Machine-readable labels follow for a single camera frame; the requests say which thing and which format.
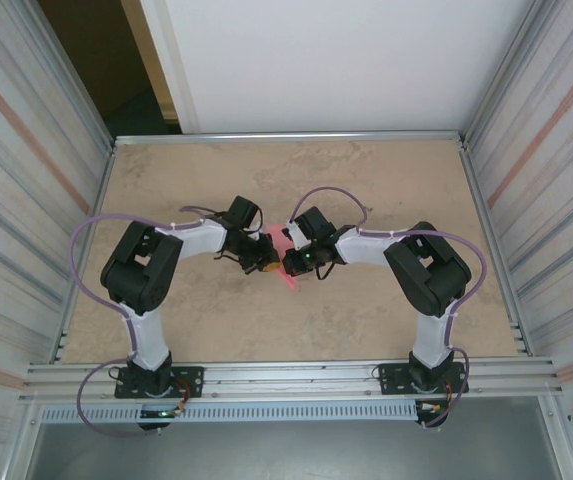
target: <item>beige table surface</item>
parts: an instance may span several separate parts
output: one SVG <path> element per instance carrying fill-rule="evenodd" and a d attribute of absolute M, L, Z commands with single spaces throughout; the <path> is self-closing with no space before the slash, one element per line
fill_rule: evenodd
<path fill-rule="evenodd" d="M 487 251 L 451 141 L 121 146 L 102 211 L 179 223 L 194 218 L 178 213 L 182 205 L 224 210 L 239 194 L 276 224 L 320 185 L 360 198 L 370 209 L 367 228 L 427 220 Z M 337 227 L 360 218 L 337 193 L 316 194 L 305 206 L 313 204 Z M 126 226 L 101 222 L 92 242 L 83 278 L 106 298 L 100 271 Z M 475 279 L 477 258 L 456 248 Z M 403 358 L 413 345 L 416 312 L 387 268 L 338 266 L 323 282 L 314 274 L 299 277 L 299 291 L 292 292 L 275 273 L 246 276 L 233 262 L 204 254 L 178 265 L 163 325 L 175 361 Z M 483 288 L 461 308 L 452 340 L 473 356 L 516 355 L 492 266 Z M 80 295 L 62 360 L 100 362 L 123 357 L 128 347 L 118 314 Z"/>

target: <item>pink cloth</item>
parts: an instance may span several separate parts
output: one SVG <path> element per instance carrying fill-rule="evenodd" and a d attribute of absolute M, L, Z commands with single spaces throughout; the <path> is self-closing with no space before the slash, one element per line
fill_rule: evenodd
<path fill-rule="evenodd" d="M 286 250 L 293 248 L 292 240 L 289 240 L 283 233 L 282 233 L 283 225 L 270 225 L 266 227 L 266 233 L 270 234 L 273 239 L 273 247 L 277 250 L 279 254 L 279 259 L 282 260 L 284 255 L 286 255 Z M 291 277 L 286 273 L 284 270 L 284 266 L 280 265 L 280 267 L 276 270 L 277 274 L 282 277 L 284 282 L 290 287 L 290 289 L 294 292 L 297 291 L 297 279 Z"/>

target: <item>metal wall panel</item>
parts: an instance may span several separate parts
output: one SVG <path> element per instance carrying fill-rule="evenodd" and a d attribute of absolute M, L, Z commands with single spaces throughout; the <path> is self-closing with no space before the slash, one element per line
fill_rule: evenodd
<path fill-rule="evenodd" d="M 59 334 L 68 237 L 111 151 L 66 62 L 34 2 L 0 1 L 0 459 L 26 366 Z"/>
<path fill-rule="evenodd" d="M 522 304 L 573 418 L 573 2 L 559 2 L 481 130 L 472 161 Z"/>
<path fill-rule="evenodd" d="M 560 478 L 535 398 L 466 399 L 451 415 L 441 432 L 391 421 L 179 423 L 138 440 L 44 425 L 30 478 Z"/>

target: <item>purple cable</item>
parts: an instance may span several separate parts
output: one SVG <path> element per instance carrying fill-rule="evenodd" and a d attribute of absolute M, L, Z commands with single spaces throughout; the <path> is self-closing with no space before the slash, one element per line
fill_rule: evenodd
<path fill-rule="evenodd" d="M 368 232 L 362 232 L 361 235 L 368 236 L 367 233 Z M 473 285 L 473 287 L 468 292 L 466 292 L 466 294 L 462 298 L 457 300 L 453 305 L 453 308 L 450 309 L 450 314 L 448 315 L 448 322 L 446 323 L 446 333 L 444 335 L 444 343 L 446 345 L 450 345 L 450 332 L 453 328 L 453 318 L 455 318 L 455 313 L 457 312 L 457 309 L 461 307 L 466 300 L 475 295 L 477 290 L 481 288 L 482 283 L 484 283 L 484 280 L 486 280 L 486 273 L 488 272 L 488 264 L 486 263 L 486 258 L 484 257 L 484 253 L 479 249 L 477 245 L 469 242 L 468 240 L 466 240 L 463 237 L 460 237 L 459 235 L 454 235 L 452 233 L 446 233 L 446 232 L 439 232 L 435 230 L 405 230 L 400 232 L 393 232 L 393 237 L 405 237 L 407 235 L 428 235 L 433 237 L 442 237 L 442 238 L 448 238 L 450 240 L 455 240 L 456 242 L 466 245 L 475 253 L 475 255 L 477 255 L 477 258 L 479 258 L 479 263 L 482 266 L 482 271 L 479 274 L 477 283 L 475 283 L 475 285 Z"/>
<path fill-rule="evenodd" d="M 297 212 L 299 211 L 299 208 L 302 206 L 304 201 L 308 197 L 310 197 L 313 193 L 319 192 L 320 190 L 334 190 L 336 192 L 343 193 L 344 195 L 347 195 L 348 197 L 350 197 L 357 205 L 359 205 L 359 208 L 361 209 L 364 217 L 362 218 L 362 220 L 360 222 L 358 222 L 355 225 L 355 229 L 357 230 L 357 232 L 360 235 L 363 235 L 364 237 L 371 237 L 371 238 L 388 238 L 391 236 L 390 232 L 368 232 L 368 231 L 361 230 L 361 226 L 368 219 L 368 210 L 366 210 L 366 207 L 364 207 L 364 204 L 362 204 L 362 202 L 360 202 L 359 199 L 357 197 L 355 197 L 352 193 L 344 190 L 343 188 L 339 188 L 339 187 L 317 187 L 317 188 L 312 189 L 310 192 L 308 192 L 306 195 L 304 195 L 299 202 L 297 202 L 297 206 L 295 207 L 295 210 L 293 211 L 293 214 L 290 217 L 291 222 L 295 219 L 295 216 L 297 215 Z M 442 414 L 437 416 L 435 419 L 424 424 L 425 427 L 431 427 L 431 426 L 435 425 L 437 422 L 439 422 L 442 418 L 446 417 L 446 415 L 448 415 L 452 411 L 453 407 L 459 402 L 459 399 L 462 397 L 462 395 L 464 393 L 464 389 L 466 388 L 466 384 L 468 382 L 468 376 L 470 374 L 470 360 L 468 358 L 468 355 L 466 354 L 466 351 L 463 348 L 451 346 L 451 344 L 450 344 L 450 333 L 451 333 L 451 330 L 453 328 L 453 318 L 455 318 L 455 313 L 457 312 L 457 309 L 466 300 L 468 300 L 470 297 L 472 297 L 477 292 L 477 290 L 480 289 L 480 287 L 482 286 L 482 283 L 484 283 L 484 280 L 486 279 L 486 273 L 488 271 L 488 264 L 486 263 L 486 258 L 484 257 L 484 253 L 479 249 L 479 247 L 477 247 L 473 243 L 469 242 L 465 238 L 460 237 L 459 235 L 454 235 L 452 233 L 446 233 L 446 232 L 439 232 L 439 231 L 435 231 L 435 230 L 406 230 L 406 231 L 400 231 L 400 232 L 393 232 L 392 233 L 393 237 L 405 237 L 407 235 L 429 235 L 429 236 L 433 236 L 433 237 L 442 237 L 442 238 L 448 238 L 450 240 L 455 240 L 456 242 L 459 242 L 459 243 L 466 245 L 473 252 L 475 252 L 475 254 L 479 258 L 479 262 L 481 263 L 481 266 L 482 266 L 482 272 L 479 275 L 479 278 L 477 279 L 477 283 L 475 283 L 475 285 L 473 285 L 473 288 L 471 288 L 464 296 L 462 296 L 462 298 L 457 300 L 455 302 L 455 304 L 453 305 L 453 307 L 450 309 L 450 314 L 448 316 L 448 321 L 446 323 L 446 332 L 444 333 L 444 344 L 448 348 L 450 348 L 451 350 L 461 353 L 462 356 L 464 357 L 464 370 L 465 370 L 464 381 L 462 382 L 462 386 L 460 387 L 459 391 L 457 392 L 457 396 L 450 402 L 448 407 L 446 407 L 446 410 Z"/>
<path fill-rule="evenodd" d="M 127 363 L 128 361 L 132 360 L 137 354 L 137 337 L 135 337 L 135 329 L 133 327 L 133 322 L 131 321 L 128 312 L 119 305 L 115 305 L 114 303 L 108 302 L 103 298 L 99 297 L 98 295 L 96 295 L 95 293 L 93 293 L 86 285 L 84 285 L 84 282 L 82 281 L 82 279 L 79 276 L 79 273 L 77 272 L 77 267 L 75 266 L 74 256 L 75 256 L 75 243 L 77 242 L 77 237 L 79 236 L 81 231 L 84 230 L 84 228 L 93 223 L 97 223 L 100 220 L 130 220 L 134 222 L 145 223 L 152 227 L 161 228 L 163 230 L 186 230 L 188 228 L 198 227 L 202 224 L 202 222 L 199 221 L 195 223 L 185 223 L 181 225 L 174 225 L 174 224 L 167 225 L 164 223 L 158 223 L 153 220 L 149 220 L 147 218 L 137 217 L 135 215 L 128 215 L 125 213 L 105 213 L 102 215 L 89 217 L 82 223 L 77 225 L 75 230 L 73 230 L 73 233 L 71 234 L 70 240 L 68 242 L 68 251 L 67 251 L 68 268 L 70 269 L 70 273 L 73 276 L 73 280 L 75 281 L 79 289 L 86 295 L 88 295 L 90 298 L 95 300 L 100 305 L 104 305 L 105 307 L 108 307 L 111 310 L 115 310 L 124 317 L 124 319 L 126 320 L 126 326 L 128 327 L 128 333 L 130 334 L 130 345 L 131 345 L 131 353 L 126 358 L 111 360 L 110 362 L 102 363 L 97 367 L 93 368 L 90 372 L 88 372 L 86 377 L 84 377 L 84 380 L 82 380 L 82 383 L 79 384 L 79 389 L 77 390 L 77 414 L 79 415 L 79 418 L 82 419 L 82 422 L 84 422 L 85 425 L 92 428 L 97 433 L 101 433 L 109 437 L 119 437 L 119 438 L 139 437 L 142 436 L 143 432 L 122 433 L 122 432 L 113 432 L 112 430 L 100 428 L 97 425 L 94 425 L 90 420 L 88 420 L 88 418 L 84 415 L 84 412 L 82 411 L 82 392 L 84 391 L 84 387 L 90 380 L 90 377 L 92 377 L 93 375 L 95 375 L 95 373 L 100 371 L 102 368 L 107 367 L 108 365 L 114 365 L 117 363 Z"/>
<path fill-rule="evenodd" d="M 339 188 L 339 187 L 317 187 L 317 188 L 313 188 L 310 192 L 308 192 L 306 195 L 304 195 L 299 200 L 299 202 L 297 202 L 297 205 L 295 205 L 295 210 L 293 210 L 293 214 L 290 216 L 289 222 L 292 222 L 293 220 L 295 220 L 295 217 L 297 216 L 297 212 L 299 211 L 300 207 L 302 206 L 302 204 L 304 203 L 304 201 L 308 197 L 310 197 L 313 193 L 317 193 L 317 192 L 320 192 L 322 190 L 332 190 L 334 192 L 343 193 L 344 195 L 349 197 L 351 200 L 353 200 L 359 206 L 360 210 L 362 211 L 362 215 L 363 215 L 363 218 L 357 223 L 357 225 L 355 225 L 357 227 L 357 230 L 359 231 L 359 227 L 361 227 L 366 222 L 366 220 L 368 220 L 368 210 L 366 210 L 366 207 L 364 206 L 364 204 L 362 202 L 360 202 L 359 199 L 355 195 L 350 193 L 348 190 L 344 190 L 343 188 Z"/>
<path fill-rule="evenodd" d="M 389 232 L 364 232 L 364 231 L 359 232 L 359 234 L 363 235 L 365 237 L 372 237 L 372 238 L 386 238 L 386 237 L 390 237 L 390 235 L 391 235 Z M 450 402 L 448 407 L 446 407 L 446 410 L 444 410 L 444 412 L 442 414 L 438 415 L 436 418 L 434 418 L 433 420 L 431 420 L 430 422 L 428 422 L 424 425 L 425 427 L 432 427 L 433 425 L 435 425 L 437 422 L 439 422 L 442 418 L 446 417 L 446 415 L 448 415 L 452 411 L 453 407 L 455 407 L 455 405 L 457 405 L 457 403 L 459 402 L 459 399 L 464 394 L 464 390 L 466 389 L 466 384 L 468 382 L 468 376 L 470 374 L 470 361 L 468 359 L 468 355 L 466 354 L 466 351 L 464 351 L 463 348 L 452 347 L 450 345 L 450 333 L 451 333 L 451 330 L 453 328 L 453 318 L 455 318 L 455 313 L 457 312 L 457 309 L 466 300 L 468 300 L 470 297 L 472 297 L 477 292 L 477 290 L 480 289 L 480 287 L 482 286 L 482 283 L 484 283 L 484 280 L 486 279 L 486 273 L 488 272 L 488 264 L 486 263 L 486 258 L 484 257 L 484 253 L 479 249 L 479 247 L 477 247 L 473 243 L 469 242 L 465 238 L 460 237 L 459 235 L 453 235 L 452 233 L 446 233 L 446 232 L 438 232 L 435 230 L 404 230 L 404 231 L 399 231 L 399 232 L 393 232 L 393 234 L 392 234 L 393 237 L 405 237 L 407 235 L 430 235 L 433 237 L 442 237 L 442 238 L 448 238 L 450 240 L 455 240 L 456 242 L 459 242 L 459 243 L 466 245 L 473 252 L 475 252 L 475 254 L 479 258 L 479 262 L 481 263 L 481 266 L 482 266 L 482 272 L 480 273 L 479 278 L 477 279 L 477 283 L 475 283 L 473 288 L 471 288 L 464 296 L 462 296 L 462 298 L 460 298 L 459 300 L 457 300 L 454 303 L 453 307 L 450 309 L 450 314 L 448 315 L 448 321 L 446 323 L 446 332 L 444 333 L 444 344 L 448 348 L 453 350 L 454 352 L 459 352 L 463 355 L 463 357 L 464 357 L 464 380 L 462 382 L 462 386 L 459 388 L 459 391 L 457 392 L 457 396 Z"/>
<path fill-rule="evenodd" d="M 90 429 L 94 430 L 97 433 L 100 433 L 102 435 L 106 435 L 107 437 L 116 437 L 116 438 L 145 437 L 146 435 L 148 435 L 149 433 L 151 433 L 153 431 L 153 430 L 149 430 L 147 432 L 118 432 L 115 430 L 110 430 L 108 428 L 98 427 L 93 422 L 88 420 L 88 417 L 86 417 L 86 415 L 84 415 L 84 412 L 82 410 L 82 392 L 84 391 L 84 387 L 86 386 L 86 384 L 90 380 L 90 377 L 95 375 L 102 368 L 106 368 L 109 365 L 119 365 L 122 363 L 127 363 L 131 359 L 132 359 L 132 357 L 129 355 L 126 358 L 118 358 L 117 360 L 110 360 L 108 362 L 100 363 L 99 365 L 97 365 L 96 367 L 91 369 L 91 371 L 86 374 L 86 376 L 82 380 L 82 383 L 79 384 L 79 389 L 77 390 L 77 400 L 76 400 L 77 415 L 79 415 L 79 418 L 82 419 L 82 422 L 84 422 L 84 425 L 86 425 L 87 427 L 89 427 Z"/>

